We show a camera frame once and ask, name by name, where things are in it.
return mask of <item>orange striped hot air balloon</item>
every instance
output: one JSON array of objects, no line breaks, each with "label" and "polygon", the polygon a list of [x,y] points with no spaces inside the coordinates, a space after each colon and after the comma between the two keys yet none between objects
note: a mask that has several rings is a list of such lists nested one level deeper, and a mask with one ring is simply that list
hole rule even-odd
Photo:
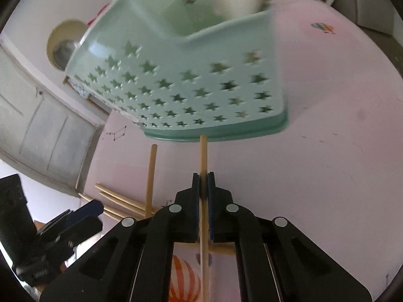
[{"label": "orange striped hot air balloon", "polygon": [[174,255],[169,286],[169,302],[197,302],[200,296],[200,278],[189,263]]}]

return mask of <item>cabinet door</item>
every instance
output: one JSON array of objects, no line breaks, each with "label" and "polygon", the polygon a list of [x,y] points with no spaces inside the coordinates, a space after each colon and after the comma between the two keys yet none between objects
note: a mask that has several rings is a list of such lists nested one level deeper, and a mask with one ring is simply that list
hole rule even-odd
[{"label": "cabinet door", "polygon": [[0,48],[0,159],[39,182],[75,194],[95,131]]}]

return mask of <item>white circular marker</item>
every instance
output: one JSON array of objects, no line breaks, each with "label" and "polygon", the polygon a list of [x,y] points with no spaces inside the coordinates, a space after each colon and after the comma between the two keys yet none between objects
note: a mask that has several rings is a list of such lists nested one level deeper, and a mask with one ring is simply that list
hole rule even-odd
[{"label": "white circular marker", "polygon": [[283,218],[283,217],[278,217],[275,219],[275,224],[279,227],[285,227],[288,224],[287,219]]},{"label": "white circular marker", "polygon": [[239,210],[239,206],[237,206],[235,204],[230,204],[230,205],[227,205],[226,209],[228,212],[237,212]]},{"label": "white circular marker", "polygon": [[134,219],[133,218],[124,218],[122,220],[122,226],[123,227],[130,227],[133,226],[134,224]]},{"label": "white circular marker", "polygon": [[179,212],[181,210],[182,210],[182,207],[180,205],[171,205],[169,207],[169,211],[173,212],[173,213],[177,213],[177,212]]}]

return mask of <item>constellation drawing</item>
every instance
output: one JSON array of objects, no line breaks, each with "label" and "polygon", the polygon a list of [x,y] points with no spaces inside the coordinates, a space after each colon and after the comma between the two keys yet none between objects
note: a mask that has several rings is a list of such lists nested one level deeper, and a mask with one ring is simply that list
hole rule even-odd
[{"label": "constellation drawing", "polygon": [[106,135],[113,135],[113,141],[116,141],[126,134],[126,128],[127,128],[127,126],[119,129],[116,132],[106,133]]}]

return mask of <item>wooden stick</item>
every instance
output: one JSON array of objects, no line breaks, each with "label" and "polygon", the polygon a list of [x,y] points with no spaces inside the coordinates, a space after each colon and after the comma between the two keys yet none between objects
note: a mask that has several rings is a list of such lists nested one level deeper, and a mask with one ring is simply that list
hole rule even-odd
[{"label": "wooden stick", "polygon": [[130,210],[130,211],[132,211],[134,213],[137,213],[138,215],[141,215],[143,217],[146,215],[146,212],[144,210],[141,210],[139,208],[133,207],[132,205],[130,205],[130,204],[126,203],[126,202],[123,202],[120,199],[114,198],[114,197],[112,197],[112,196],[110,196],[110,195],[108,195],[108,194],[106,194],[104,192],[100,192],[99,194],[101,194],[103,197],[107,198],[109,201],[112,201],[112,202],[116,203],[117,205],[120,205],[121,207],[126,208],[127,210]]},{"label": "wooden stick", "polygon": [[[87,197],[86,195],[83,195],[81,193],[78,193],[78,195],[80,197],[82,197],[84,200],[87,200],[88,202],[92,201],[92,198]],[[107,215],[108,217],[111,217],[112,219],[117,220],[117,221],[121,221],[123,218],[125,218],[125,217],[122,217],[122,216],[112,212],[111,210],[108,210],[108,208],[105,206],[104,206],[104,215]]]},{"label": "wooden stick", "polygon": [[[100,189],[101,191],[104,191],[105,193],[108,193],[109,195],[112,195],[113,197],[115,197],[119,200],[122,200],[123,202],[126,202],[126,203],[132,205],[133,207],[142,209],[144,211],[146,210],[146,205],[144,203],[129,199],[128,197],[125,197],[122,194],[116,193],[115,191],[112,191],[112,190],[108,189],[107,187],[102,186],[101,184],[98,184],[98,183],[95,184],[95,187],[97,189]],[[159,210],[159,208],[156,208],[156,207],[152,208],[153,213],[156,213],[158,210]]]},{"label": "wooden stick", "polygon": [[[90,198],[90,197],[88,197],[88,196],[86,196],[86,195],[84,195],[84,194],[78,193],[78,195],[79,195],[80,197],[82,197],[83,199],[87,200],[88,202],[91,202],[91,201],[92,201],[92,198]],[[104,210],[107,211],[107,212],[109,212],[109,213],[113,213],[113,214],[115,214],[115,215],[117,215],[117,216],[119,216],[119,217],[122,217],[122,218],[127,218],[127,217],[135,218],[134,216],[129,215],[128,213],[124,213],[124,212],[122,212],[122,211],[120,211],[120,210],[118,210],[118,209],[109,207],[109,206],[107,206],[107,205],[104,205]]]},{"label": "wooden stick", "polygon": [[200,265],[201,265],[201,300],[209,301],[208,274],[208,199],[207,197],[207,136],[200,136]]},{"label": "wooden stick", "polygon": [[[199,242],[196,242],[196,243],[175,242],[175,245],[176,244],[179,244],[182,246],[187,246],[189,248],[199,248],[200,249]],[[208,246],[208,250],[210,253],[235,255],[234,243],[211,243]]]},{"label": "wooden stick", "polygon": [[104,214],[107,215],[108,217],[111,217],[111,218],[114,219],[114,220],[117,220],[117,221],[122,221],[122,220],[123,220],[122,217],[119,217],[119,216],[117,216],[116,214],[111,213],[111,212],[106,211],[106,210],[104,210]]},{"label": "wooden stick", "polygon": [[150,163],[148,165],[148,177],[146,188],[146,218],[152,217],[152,194],[154,189],[155,163],[157,160],[157,144],[152,144],[150,152]]}]

